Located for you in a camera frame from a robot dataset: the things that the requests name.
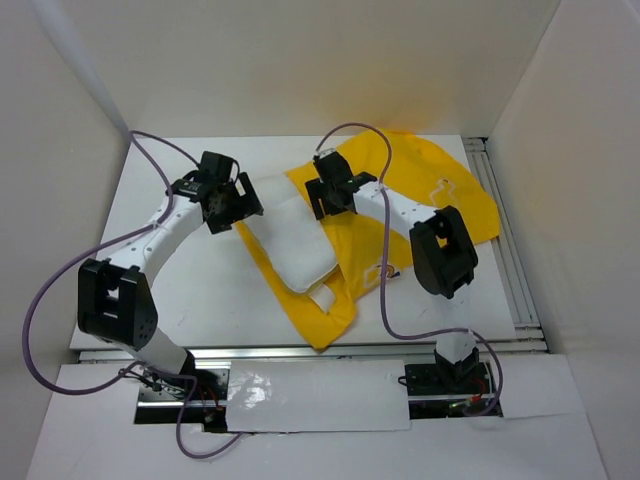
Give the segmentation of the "white pillow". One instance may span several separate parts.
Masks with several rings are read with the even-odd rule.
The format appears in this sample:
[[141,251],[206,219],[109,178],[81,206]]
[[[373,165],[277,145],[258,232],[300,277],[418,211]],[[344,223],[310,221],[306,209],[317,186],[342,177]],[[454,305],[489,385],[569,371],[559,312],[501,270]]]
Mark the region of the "white pillow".
[[336,302],[328,278],[337,258],[323,228],[286,175],[261,178],[255,190],[263,213],[245,221],[250,233],[286,291],[314,302],[327,314]]

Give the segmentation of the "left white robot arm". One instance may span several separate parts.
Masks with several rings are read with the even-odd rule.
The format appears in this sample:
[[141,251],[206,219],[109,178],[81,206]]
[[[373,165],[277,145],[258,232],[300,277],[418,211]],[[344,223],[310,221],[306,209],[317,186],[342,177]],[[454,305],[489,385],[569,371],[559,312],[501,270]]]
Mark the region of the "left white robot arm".
[[78,270],[77,324],[81,332],[115,345],[162,376],[163,389],[189,397],[197,383],[215,388],[193,354],[159,327],[153,282],[177,248],[201,226],[211,234],[260,215],[263,207],[247,173],[226,155],[206,151],[196,169],[174,181],[141,233],[103,260]]

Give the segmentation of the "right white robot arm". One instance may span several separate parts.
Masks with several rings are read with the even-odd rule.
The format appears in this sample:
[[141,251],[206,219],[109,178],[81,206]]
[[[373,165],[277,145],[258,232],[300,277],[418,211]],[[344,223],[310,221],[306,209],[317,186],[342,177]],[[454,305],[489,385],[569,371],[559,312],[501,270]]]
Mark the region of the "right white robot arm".
[[[318,220],[349,212],[384,227],[379,297],[385,330],[401,341],[435,338],[438,384],[448,392],[460,391],[479,364],[476,337],[464,318],[465,299],[459,292],[474,279],[478,256],[461,213],[453,206],[437,209],[411,200],[368,172],[355,174],[335,150],[315,154],[312,164],[318,176],[307,181],[305,187]],[[387,314],[386,282],[393,232],[408,241],[414,276],[444,311],[443,328],[413,335],[392,329]]]

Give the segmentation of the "white cover plate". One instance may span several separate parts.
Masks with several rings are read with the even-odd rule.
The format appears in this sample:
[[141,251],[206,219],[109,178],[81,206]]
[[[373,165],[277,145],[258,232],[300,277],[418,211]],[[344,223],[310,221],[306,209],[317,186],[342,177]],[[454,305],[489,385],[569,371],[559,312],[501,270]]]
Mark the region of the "white cover plate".
[[230,432],[387,432],[410,428],[400,360],[236,361]]

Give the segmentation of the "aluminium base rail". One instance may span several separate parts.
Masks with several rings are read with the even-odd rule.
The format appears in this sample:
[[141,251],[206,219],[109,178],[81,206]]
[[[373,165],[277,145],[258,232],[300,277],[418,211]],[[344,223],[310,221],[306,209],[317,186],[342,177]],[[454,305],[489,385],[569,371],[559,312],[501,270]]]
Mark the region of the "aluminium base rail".
[[[252,181],[308,161],[317,136],[173,138],[167,144],[142,139],[130,147],[104,235],[112,238],[139,227],[163,199],[161,177],[176,179],[204,151],[237,159]],[[548,349],[542,328],[522,295],[511,251],[502,239],[477,249],[479,265],[470,286],[473,326],[502,361]],[[432,341],[401,342],[384,329],[380,299],[370,293],[358,303],[348,331],[325,350],[311,348],[293,327],[236,231],[212,235],[201,228],[161,270],[153,287],[161,330],[189,347],[200,367],[233,360],[322,361],[402,358],[432,359]]]

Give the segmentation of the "yellow pikachu pillowcase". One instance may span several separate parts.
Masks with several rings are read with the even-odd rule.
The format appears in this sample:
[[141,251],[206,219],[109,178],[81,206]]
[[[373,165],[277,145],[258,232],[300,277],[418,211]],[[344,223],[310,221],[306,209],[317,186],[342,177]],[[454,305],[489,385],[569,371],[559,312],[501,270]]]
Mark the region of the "yellow pikachu pillowcase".
[[[408,132],[365,131],[339,145],[337,151],[354,173],[382,175],[385,186],[423,205],[437,209],[451,205],[458,209],[474,244],[499,235],[500,220],[494,200],[465,167],[435,143]],[[295,185],[311,209],[305,182],[317,175],[313,164],[306,163],[282,174]],[[286,291],[245,221],[236,229],[290,322],[313,348],[326,348],[353,323],[357,300],[380,283],[383,225],[351,213],[317,220],[337,258],[337,267],[328,278],[336,302],[325,314],[314,302]],[[400,276],[411,265],[408,241],[393,232],[387,276]]]

